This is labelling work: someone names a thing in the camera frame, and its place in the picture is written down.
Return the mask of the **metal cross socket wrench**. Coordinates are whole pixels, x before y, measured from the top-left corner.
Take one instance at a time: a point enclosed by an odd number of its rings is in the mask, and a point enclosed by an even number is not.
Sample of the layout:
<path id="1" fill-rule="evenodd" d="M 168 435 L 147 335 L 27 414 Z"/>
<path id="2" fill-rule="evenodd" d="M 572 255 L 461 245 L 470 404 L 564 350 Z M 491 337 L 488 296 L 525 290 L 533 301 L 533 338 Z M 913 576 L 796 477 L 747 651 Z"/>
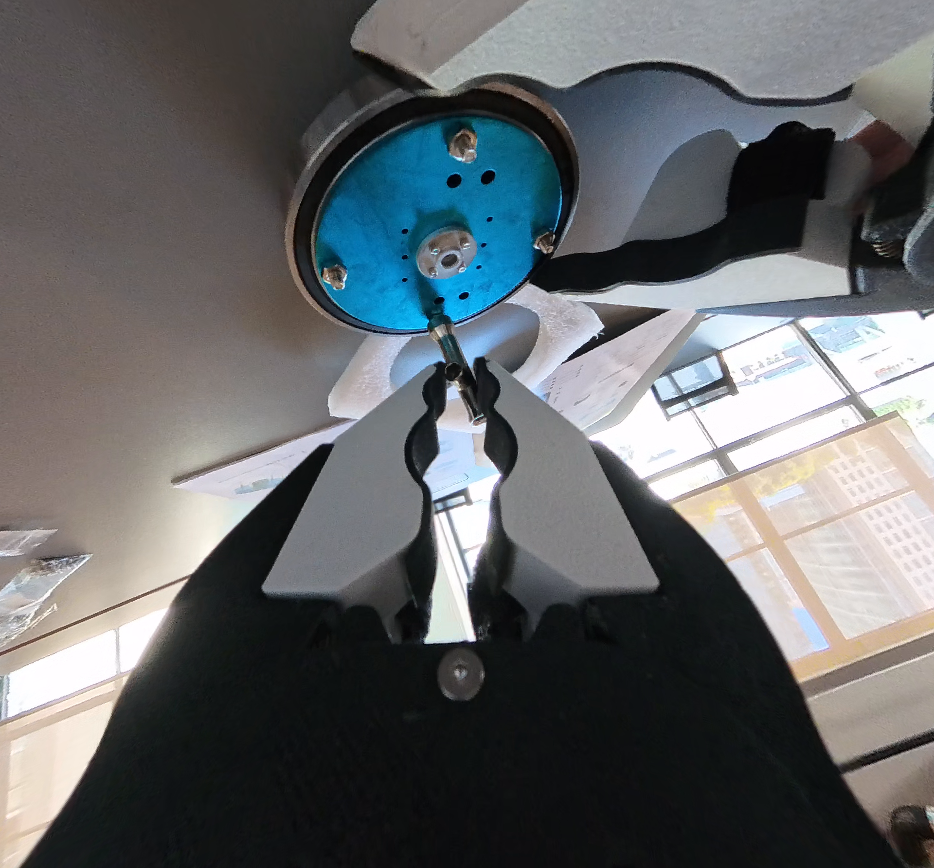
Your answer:
<path id="1" fill-rule="evenodd" d="M 466 409 L 469 424 L 473 426 L 484 424 L 485 415 L 478 403 L 473 369 L 461 349 L 452 321 L 444 314 L 433 314 L 428 321 L 428 332 L 441 351 L 445 377 L 457 388 Z"/>

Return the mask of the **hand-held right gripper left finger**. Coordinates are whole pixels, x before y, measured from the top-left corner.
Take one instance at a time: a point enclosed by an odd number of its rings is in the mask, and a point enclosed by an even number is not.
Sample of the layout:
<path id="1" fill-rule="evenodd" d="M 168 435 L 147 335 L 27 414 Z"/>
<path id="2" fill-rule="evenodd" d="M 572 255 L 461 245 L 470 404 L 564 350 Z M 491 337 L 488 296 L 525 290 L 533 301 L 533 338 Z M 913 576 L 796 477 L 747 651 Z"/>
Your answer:
<path id="1" fill-rule="evenodd" d="M 335 441 L 265 595 L 368 606 L 391 639 L 425 640 L 437 572 L 425 474 L 445 410 L 445 366 L 436 363 Z"/>

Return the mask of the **large window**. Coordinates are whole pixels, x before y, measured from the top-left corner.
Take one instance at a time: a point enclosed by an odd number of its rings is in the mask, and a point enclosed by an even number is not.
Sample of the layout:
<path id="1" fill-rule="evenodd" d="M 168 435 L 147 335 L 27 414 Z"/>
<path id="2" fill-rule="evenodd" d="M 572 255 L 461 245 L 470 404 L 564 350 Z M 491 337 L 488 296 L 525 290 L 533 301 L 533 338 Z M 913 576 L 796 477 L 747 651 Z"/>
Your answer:
<path id="1" fill-rule="evenodd" d="M 309 309 L 274 315 L 273 326 L 208 326 L 188 332 L 135 319 L 41 323 L 2 313 L 2 530 L 54 530 L 35 556 L 89 553 L 29 629 L 13 639 L 2 722 L 2 864 L 20 866 L 76 787 L 110 718 L 140 642 L 193 570 L 250 511 L 245 497 L 173 490 L 170 479 L 278 445 L 326 421 L 325 396 L 359 337 Z M 739 398 L 705 407 L 699 423 L 666 421 L 647 395 L 629 422 L 601 442 L 650 477 L 705 536 L 755 600 L 789 661 L 829 700 L 867 695 L 885 713 L 836 712 L 859 727 L 863 748 L 895 736 L 908 709 L 900 683 L 918 669 L 932 711 L 932 616 L 881 613 L 883 574 L 901 543 L 932 556 L 932 509 L 883 454 L 872 483 L 849 481 L 869 454 L 804 454 L 831 436 L 835 416 L 815 412 L 843 399 L 804 348 L 808 331 L 879 415 L 897 411 L 932 449 L 932 372 L 870 388 L 861 350 L 827 341 L 841 321 L 762 322 L 765 336 L 727 348 L 741 377 L 786 348 L 811 360 L 781 385 L 740 385 Z M 815 423 L 791 426 L 794 417 Z M 120 668 L 126 672 L 119 674 Z"/>

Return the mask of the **person's left hand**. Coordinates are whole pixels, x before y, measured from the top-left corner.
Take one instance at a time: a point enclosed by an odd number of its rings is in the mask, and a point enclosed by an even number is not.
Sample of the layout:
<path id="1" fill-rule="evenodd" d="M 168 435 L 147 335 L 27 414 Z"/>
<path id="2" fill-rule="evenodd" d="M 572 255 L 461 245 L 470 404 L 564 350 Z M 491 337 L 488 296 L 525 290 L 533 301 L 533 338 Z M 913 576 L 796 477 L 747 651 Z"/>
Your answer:
<path id="1" fill-rule="evenodd" d="M 911 161 L 916 146 L 882 121 L 873 121 L 852 136 L 870 158 L 870 185 L 885 181 Z"/>

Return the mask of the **blue disc with black rim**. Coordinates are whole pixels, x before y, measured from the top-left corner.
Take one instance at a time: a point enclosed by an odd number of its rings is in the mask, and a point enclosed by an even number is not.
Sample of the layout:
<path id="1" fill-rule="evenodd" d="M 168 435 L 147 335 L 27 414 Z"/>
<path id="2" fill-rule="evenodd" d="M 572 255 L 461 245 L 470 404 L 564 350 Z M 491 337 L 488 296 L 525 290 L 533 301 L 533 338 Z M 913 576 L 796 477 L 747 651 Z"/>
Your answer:
<path id="1" fill-rule="evenodd" d="M 477 157 L 449 155 L 460 127 Z M 368 335 L 414 336 L 433 314 L 456 325 L 529 283 L 574 216 L 578 158 L 566 121 L 540 96 L 503 81 L 454 93 L 365 76 L 337 95 L 301 142 L 286 250 L 305 299 Z M 344 290 L 321 268 L 347 269 Z"/>

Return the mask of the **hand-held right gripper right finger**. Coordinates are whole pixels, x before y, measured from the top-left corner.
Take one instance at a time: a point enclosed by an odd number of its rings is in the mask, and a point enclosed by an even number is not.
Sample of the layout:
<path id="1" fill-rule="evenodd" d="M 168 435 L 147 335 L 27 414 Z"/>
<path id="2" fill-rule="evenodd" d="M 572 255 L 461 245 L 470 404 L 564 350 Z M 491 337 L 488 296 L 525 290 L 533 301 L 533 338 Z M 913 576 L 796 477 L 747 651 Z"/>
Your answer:
<path id="1" fill-rule="evenodd" d="M 471 581 L 476 636 L 526 636 L 553 605 L 652 594 L 659 578 L 587 437 L 496 362 L 474 364 L 499 472 Z"/>

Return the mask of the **white foam sheet with hole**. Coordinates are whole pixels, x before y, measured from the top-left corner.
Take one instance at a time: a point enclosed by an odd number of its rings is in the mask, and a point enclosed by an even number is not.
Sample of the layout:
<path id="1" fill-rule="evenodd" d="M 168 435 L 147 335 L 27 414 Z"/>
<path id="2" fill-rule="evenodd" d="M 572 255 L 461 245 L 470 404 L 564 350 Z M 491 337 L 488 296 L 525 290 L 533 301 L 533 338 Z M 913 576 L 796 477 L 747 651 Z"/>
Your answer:
<path id="1" fill-rule="evenodd" d="M 533 285 L 523 287 L 484 314 L 480 323 L 507 306 L 521 307 L 538 321 L 530 354 L 512 372 L 512 377 L 530 390 L 538 388 L 602 331 L 602 322 L 591 307 Z M 331 416 L 358 420 L 387 400 L 398 389 L 391 377 L 395 361 L 413 339 L 421 337 L 366 336 L 328 395 Z"/>

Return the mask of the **instruction sheet with circuit board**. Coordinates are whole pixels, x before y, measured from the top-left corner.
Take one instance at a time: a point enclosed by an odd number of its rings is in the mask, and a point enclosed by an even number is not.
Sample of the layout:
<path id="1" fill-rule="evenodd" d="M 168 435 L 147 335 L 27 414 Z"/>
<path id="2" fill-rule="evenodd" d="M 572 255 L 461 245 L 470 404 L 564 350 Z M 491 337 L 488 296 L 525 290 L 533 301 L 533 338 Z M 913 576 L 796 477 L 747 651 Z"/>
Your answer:
<path id="1" fill-rule="evenodd" d="M 616 427 L 705 318 L 694 311 L 667 310 L 564 362 L 537 392 L 588 436 Z"/>

